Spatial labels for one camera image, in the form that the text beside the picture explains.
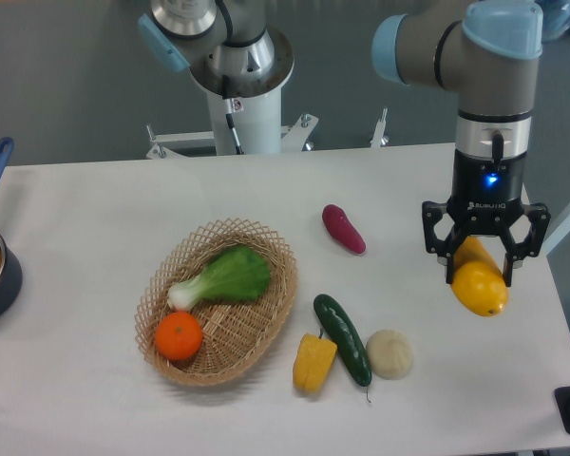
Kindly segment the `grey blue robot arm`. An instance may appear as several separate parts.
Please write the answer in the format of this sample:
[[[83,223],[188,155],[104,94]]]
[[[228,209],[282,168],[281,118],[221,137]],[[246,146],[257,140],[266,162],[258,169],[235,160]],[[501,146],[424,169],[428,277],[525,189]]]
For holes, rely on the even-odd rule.
[[[220,155],[282,150],[280,91],[294,55],[263,2],[154,1],[138,28],[163,65],[190,71],[204,90]],[[425,202],[422,215],[426,249],[447,278],[469,237],[500,239],[505,282],[541,250],[549,212],[522,201],[541,54],[542,10],[532,1],[443,1],[391,16],[373,36],[382,78],[458,96],[451,193]]]

